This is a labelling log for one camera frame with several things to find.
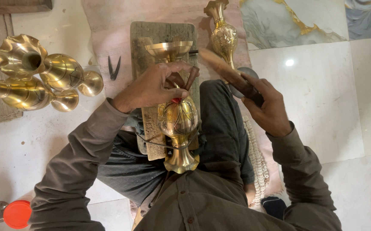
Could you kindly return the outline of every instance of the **blue marble tile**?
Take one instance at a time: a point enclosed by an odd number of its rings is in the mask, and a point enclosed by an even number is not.
[[[349,39],[371,38],[371,0],[345,0]]]

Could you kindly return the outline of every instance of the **man's hand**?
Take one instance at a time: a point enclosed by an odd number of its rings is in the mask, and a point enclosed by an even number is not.
[[[190,72],[192,67],[184,61],[150,66],[114,98],[112,105],[117,110],[128,113],[136,108],[165,103],[172,98],[186,98],[188,91],[175,88],[174,83],[184,87],[184,81],[177,72],[181,70]]]
[[[273,137],[284,137],[291,133],[292,129],[285,112],[282,94],[264,78],[254,79],[245,73],[241,73],[241,76],[264,97],[264,104],[261,108],[248,98],[241,99],[255,122]]]

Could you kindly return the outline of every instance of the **dark trousers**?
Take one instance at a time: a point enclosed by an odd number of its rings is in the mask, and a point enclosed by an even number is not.
[[[248,157],[248,136],[237,102],[221,80],[200,85],[202,131],[206,142],[200,154],[200,165],[216,161],[241,164],[244,184],[254,182],[254,171]],[[114,139],[111,156],[99,166],[97,178],[137,205],[166,178],[164,159],[149,161],[137,149],[137,137],[121,130]]]

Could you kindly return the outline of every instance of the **brown shirt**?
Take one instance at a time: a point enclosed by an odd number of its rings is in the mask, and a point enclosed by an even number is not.
[[[69,144],[50,160],[35,187],[31,230],[104,230],[90,220],[85,194],[127,116],[106,100],[69,134]],[[292,201],[284,221],[248,208],[239,163],[226,161],[171,175],[135,230],[341,230],[318,158],[291,125],[286,137],[268,136]]]

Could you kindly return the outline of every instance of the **shirt sleeve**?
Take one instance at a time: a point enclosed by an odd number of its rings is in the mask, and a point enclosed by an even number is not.
[[[322,166],[316,154],[304,146],[297,130],[272,142],[274,160],[282,166],[284,183],[291,201],[284,221],[309,230],[341,230],[328,185],[321,176]]]
[[[69,144],[47,164],[42,181],[34,188],[30,230],[104,230],[101,223],[91,221],[90,199],[85,195],[98,166],[110,157],[114,137],[128,117],[109,100],[68,135]]]

